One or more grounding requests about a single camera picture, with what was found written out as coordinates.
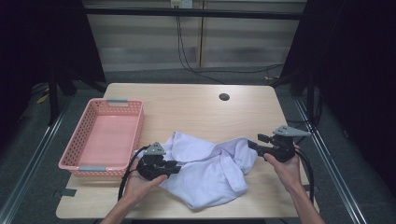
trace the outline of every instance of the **wooden table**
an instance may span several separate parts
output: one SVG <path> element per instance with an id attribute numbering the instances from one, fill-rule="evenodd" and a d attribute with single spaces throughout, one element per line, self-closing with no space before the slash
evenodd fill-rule
<path id="1" fill-rule="evenodd" d="M 227 93 L 228 101 L 219 96 Z M 213 143 L 236 137 L 257 142 L 257 134 L 272 135 L 286 124 L 274 89 L 264 86 L 121 84 L 108 86 L 105 98 L 123 97 L 144 102 L 145 120 L 139 147 L 165 142 L 174 131 Z M 307 178 L 302 168 L 303 183 Z M 273 167 L 258 158 L 246 175 L 249 185 L 241 197 L 215 207 L 191 211 L 164 189 L 155 188 L 127 217 L 133 218 L 262 218 L 297 217 L 289 194 Z M 117 201 L 120 178 L 71 175 L 56 214 L 59 218 L 101 218 Z"/>

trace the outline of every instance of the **wrist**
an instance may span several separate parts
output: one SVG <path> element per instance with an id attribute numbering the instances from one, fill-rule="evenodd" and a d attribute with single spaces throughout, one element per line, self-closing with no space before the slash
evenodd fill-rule
<path id="1" fill-rule="evenodd" d="M 117 204 L 119 204 L 120 207 L 123 207 L 125 210 L 130 211 L 137 205 L 137 202 L 134 199 L 130 199 L 130 198 L 127 198 L 127 197 L 122 197 L 117 202 Z"/>
<path id="2" fill-rule="evenodd" d="M 287 191 L 289 194 L 295 195 L 295 194 L 300 194 L 302 192 L 305 192 L 305 189 L 301 182 L 295 182 L 295 183 L 289 185 L 289 187 L 287 188 Z"/>

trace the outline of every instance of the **black wire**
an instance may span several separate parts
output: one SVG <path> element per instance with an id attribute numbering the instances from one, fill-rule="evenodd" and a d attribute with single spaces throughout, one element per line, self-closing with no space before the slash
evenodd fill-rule
<path id="1" fill-rule="evenodd" d="M 189 61 L 187 60 L 186 52 L 184 50 L 183 37 L 182 37 L 182 34 L 181 34 L 180 17 L 177 17 L 177 51 L 178 51 L 178 58 L 179 58 L 180 63 L 183 66 L 184 69 L 186 69 L 189 72 L 194 73 L 197 76 L 206 77 L 206 78 L 209 78 L 209 79 L 214 80 L 214 81 L 216 81 L 218 83 L 221 83 L 221 84 L 225 84 L 225 83 L 220 81 L 220 80 L 218 80 L 218 79 L 215 79 L 213 77 L 204 76 L 204 75 L 202 75 L 202 73 L 240 73 L 240 74 L 251 74 L 251 73 L 265 72 L 267 74 L 267 77 L 268 77 L 268 79 L 267 79 L 267 84 L 268 84 L 268 81 L 269 81 L 268 71 L 270 71 L 272 69 L 275 69 L 275 68 L 277 68 L 279 66 L 284 65 L 283 63 L 271 64 L 271 65 L 268 65 L 267 67 L 265 67 L 265 69 L 256 70 L 256 71 L 229 71 L 229 70 L 195 71 L 194 69 L 191 68 L 191 66 L 189 64 Z M 183 54 L 184 61 L 185 61 L 185 64 L 187 66 L 183 63 L 183 60 L 181 58 L 181 54 Z"/>
<path id="2" fill-rule="evenodd" d="M 314 123 L 315 128 L 319 124 L 322 112 L 323 112 L 323 96 L 322 96 L 321 92 L 319 91 L 319 99 L 318 99 L 318 104 L 317 104 L 317 115 L 316 115 L 315 123 Z"/>
<path id="3" fill-rule="evenodd" d="M 294 149 L 294 152 L 300 157 L 300 159 L 305 163 L 305 167 L 308 170 L 308 181 L 309 181 L 309 199 L 311 203 L 314 203 L 314 194 L 315 194 L 315 180 L 314 180 L 314 171 L 312 169 L 311 163 L 306 157 L 305 153 Z"/>
<path id="4" fill-rule="evenodd" d="M 125 188 L 125 184 L 126 184 L 126 181 L 128 180 L 129 174 L 130 174 L 132 171 L 135 171 L 135 170 L 136 170 L 136 169 L 134 169 L 134 170 L 132 170 L 132 171 L 130 170 L 132 164 L 134 163 L 134 160 L 136 159 L 136 157 L 139 155 L 139 153 L 140 153 L 141 151 L 147 149 L 148 147 L 142 147 L 142 148 L 140 148 L 140 149 L 137 150 L 136 153 L 132 156 L 131 161 L 129 162 L 128 167 L 126 168 L 125 174 L 124 174 L 124 176 L 122 177 L 122 180 L 121 180 L 121 183 L 120 183 L 119 198 L 118 198 L 118 200 L 120 200 L 120 199 L 122 198 L 123 190 L 124 190 L 124 188 Z"/>
<path id="5" fill-rule="evenodd" d="M 273 87 L 274 89 L 281 86 L 281 85 L 285 85 L 286 83 L 290 83 L 292 82 L 292 79 L 294 77 L 299 76 L 299 74 L 301 73 L 301 70 L 295 70 L 293 72 L 291 72 L 288 76 L 282 76 L 280 77 L 277 81 L 271 83 L 271 87 Z"/>
<path id="6" fill-rule="evenodd" d="M 302 138 L 300 138 L 300 139 L 295 143 L 295 145 L 300 145 L 300 143 L 301 143 L 304 139 L 305 139 L 305 136 L 302 137 Z"/>
<path id="7" fill-rule="evenodd" d="M 194 74 L 197 75 L 197 76 L 206 77 L 206 78 L 209 78 L 209 79 L 211 79 L 211 80 L 213 80 L 213 81 L 216 81 L 216 82 L 218 82 L 218 83 L 220 83 L 220 84 L 225 84 L 224 82 L 222 82 L 222 81 L 220 81 L 220 80 L 218 80 L 218 79 L 215 79 L 215 78 L 213 78 L 213 77 L 204 76 L 204 75 L 202 75 L 202 74 L 200 74 L 200 73 L 194 71 L 194 70 L 190 67 L 189 61 L 187 60 L 186 52 L 185 52 L 185 50 L 184 50 L 183 38 L 182 38 L 182 35 L 181 35 L 181 27 L 180 27 L 180 17 L 176 17 L 176 20 L 177 20 L 177 51 L 178 51 L 178 58 L 179 58 L 179 60 L 180 60 L 181 65 L 184 67 L 184 69 L 186 69 L 187 71 L 190 71 L 190 72 L 194 73 Z M 184 60 L 185 60 L 185 62 L 186 62 L 187 67 L 186 67 L 186 65 L 183 63 L 183 60 L 181 60 L 180 44 L 181 44 L 181 51 L 183 52 Z"/>
<path id="8" fill-rule="evenodd" d="M 308 121 L 309 121 L 308 119 L 304 119 L 304 120 L 286 119 L 286 122 L 290 122 L 290 123 L 302 123 L 302 124 L 304 124 L 305 122 L 308 122 Z"/>

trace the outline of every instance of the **hand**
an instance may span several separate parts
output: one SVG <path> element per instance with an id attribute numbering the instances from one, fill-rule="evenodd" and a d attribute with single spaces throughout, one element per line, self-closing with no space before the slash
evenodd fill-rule
<path id="1" fill-rule="evenodd" d="M 139 162 L 139 159 L 134 161 L 132 165 L 132 170 L 134 170 Z M 148 181 L 143 178 L 137 171 L 132 171 L 128 176 L 128 182 L 125 186 L 125 191 L 122 196 L 122 200 L 127 201 L 131 204 L 131 209 L 141 202 L 149 191 L 160 185 L 165 179 L 167 179 L 167 175 L 160 175 L 157 178 Z"/>
<path id="2" fill-rule="evenodd" d="M 137 164 L 138 160 L 135 160 L 131 170 L 134 170 Z M 167 175 L 160 175 L 148 181 L 137 171 L 132 171 L 128 176 L 123 196 L 101 223 L 121 223 L 128 212 L 140 203 L 152 188 L 160 185 L 167 177 Z"/>
<path id="3" fill-rule="evenodd" d="M 292 188 L 300 187 L 302 185 L 300 176 L 300 159 L 294 155 L 289 161 L 279 162 L 271 154 L 264 154 L 264 158 L 274 166 L 274 169 L 279 176 L 285 189 L 290 192 Z"/>

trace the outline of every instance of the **wall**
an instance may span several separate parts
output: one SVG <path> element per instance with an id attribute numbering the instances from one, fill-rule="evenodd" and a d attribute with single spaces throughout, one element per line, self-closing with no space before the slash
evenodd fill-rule
<path id="1" fill-rule="evenodd" d="M 170 1 L 84 0 L 85 6 L 170 7 Z M 305 1 L 193 1 L 193 8 L 302 12 Z M 105 72 L 180 68 L 177 19 L 89 15 Z M 191 67 L 265 66 L 283 63 L 297 21 L 180 18 Z"/>

